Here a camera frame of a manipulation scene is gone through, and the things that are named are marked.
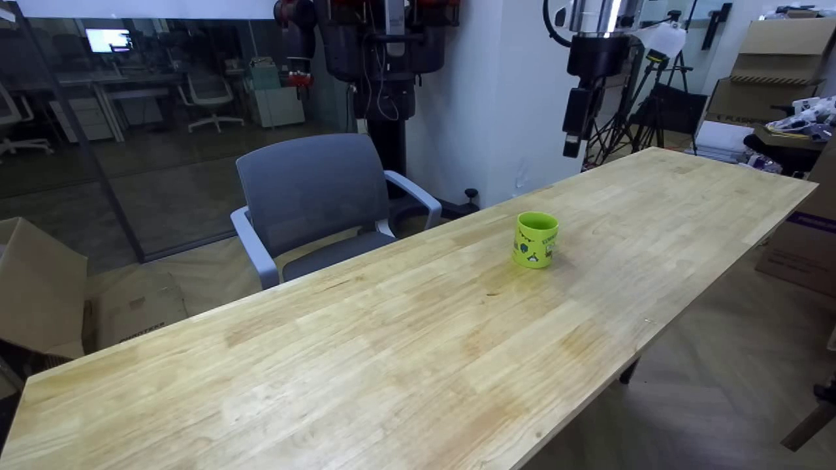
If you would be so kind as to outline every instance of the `floor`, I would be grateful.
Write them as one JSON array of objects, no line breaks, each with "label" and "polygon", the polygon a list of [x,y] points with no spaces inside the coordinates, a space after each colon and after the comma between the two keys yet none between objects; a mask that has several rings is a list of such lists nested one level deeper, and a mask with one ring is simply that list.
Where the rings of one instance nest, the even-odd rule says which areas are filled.
[{"label": "floor", "polygon": [[[316,125],[213,127],[185,134],[128,134],[126,144],[95,144],[95,155],[122,205],[143,252],[231,235],[231,211],[243,205],[235,159],[271,142],[322,134]],[[4,158],[0,219],[26,218],[91,258],[91,271],[134,265],[82,148],[52,158]]]},{"label": "floor", "polygon": [[[812,409],[812,382],[836,366],[825,352],[836,299],[759,275],[755,265],[759,252],[730,270],[648,347],[633,383],[603,391],[529,470],[830,470],[836,424],[798,455],[779,442]],[[155,291],[168,295],[143,304]],[[91,295],[172,321],[256,291],[239,241],[91,278]]]}]

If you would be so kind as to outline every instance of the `gray floor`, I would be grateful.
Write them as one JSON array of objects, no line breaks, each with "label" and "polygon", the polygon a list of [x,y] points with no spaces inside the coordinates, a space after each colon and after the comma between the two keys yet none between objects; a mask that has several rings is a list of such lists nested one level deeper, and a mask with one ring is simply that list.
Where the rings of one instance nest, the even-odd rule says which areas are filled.
[{"label": "gray floor", "polygon": [[[271,142],[320,134],[316,125],[224,134],[134,134],[95,144],[95,155],[146,254],[231,235],[243,205],[235,159]],[[126,267],[134,254],[78,146],[6,158],[0,219],[26,218],[91,258],[91,271]]]}]

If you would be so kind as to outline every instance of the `metal pole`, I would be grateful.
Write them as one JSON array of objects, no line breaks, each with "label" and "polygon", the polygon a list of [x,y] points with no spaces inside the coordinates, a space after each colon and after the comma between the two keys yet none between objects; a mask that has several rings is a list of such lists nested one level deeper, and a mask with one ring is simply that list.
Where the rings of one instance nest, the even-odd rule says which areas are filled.
[{"label": "metal pole", "polygon": [[21,14],[18,2],[6,2],[6,6],[11,6],[11,10],[18,17],[21,31],[24,31],[26,40],[32,41],[36,62],[45,67],[48,83],[51,83],[51,90],[52,90],[52,95],[56,95],[64,114],[68,118],[71,130],[73,130],[75,139],[78,139],[78,148],[82,148],[82,155],[83,155],[83,161],[91,168],[91,173],[98,174],[98,182],[102,186],[102,194],[105,194],[105,199],[107,199],[107,206],[112,208],[112,215],[115,215],[115,219],[119,219],[119,225],[120,225],[120,231],[122,231],[122,235],[126,235],[126,241],[128,241],[128,246],[130,246],[130,252],[134,252],[134,258],[137,258],[137,262],[143,262],[146,254],[142,252],[138,237],[137,237],[137,232],[130,231],[128,215],[122,211],[122,206],[120,206],[120,202],[119,202],[119,195],[115,195],[115,190],[112,190],[112,186],[109,186],[109,181],[107,181],[107,173],[102,171],[100,159],[95,158],[95,148],[88,146],[83,130],[82,130],[82,124],[78,124],[75,113],[71,111],[68,96],[66,96],[64,90],[60,90],[60,82],[57,82],[57,77],[52,74],[51,61],[48,61],[41,44],[36,41],[36,37],[35,37],[35,31],[32,31],[28,18]]}]

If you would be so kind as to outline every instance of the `chair backrest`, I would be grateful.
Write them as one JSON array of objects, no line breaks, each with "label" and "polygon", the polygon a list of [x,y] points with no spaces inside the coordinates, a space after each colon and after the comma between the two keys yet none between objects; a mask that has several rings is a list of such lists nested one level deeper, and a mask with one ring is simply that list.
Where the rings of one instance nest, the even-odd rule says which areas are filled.
[{"label": "chair backrest", "polygon": [[369,135],[271,144],[239,161],[248,218],[271,255],[382,219],[386,181]]},{"label": "chair backrest", "polygon": [[188,95],[193,104],[228,104],[233,101],[231,83],[215,74],[188,74]]},{"label": "chair backrest", "polygon": [[0,83],[0,125],[21,124],[21,111],[15,100],[9,95],[9,90]]}]

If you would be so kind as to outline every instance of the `table top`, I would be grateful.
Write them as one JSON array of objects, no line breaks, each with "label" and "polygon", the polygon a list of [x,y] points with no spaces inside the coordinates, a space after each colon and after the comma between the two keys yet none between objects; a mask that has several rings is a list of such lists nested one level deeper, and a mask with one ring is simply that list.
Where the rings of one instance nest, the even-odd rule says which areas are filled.
[{"label": "table top", "polygon": [[[812,189],[624,158],[39,374],[0,463],[518,467]],[[513,265],[529,208],[550,271]]]}]

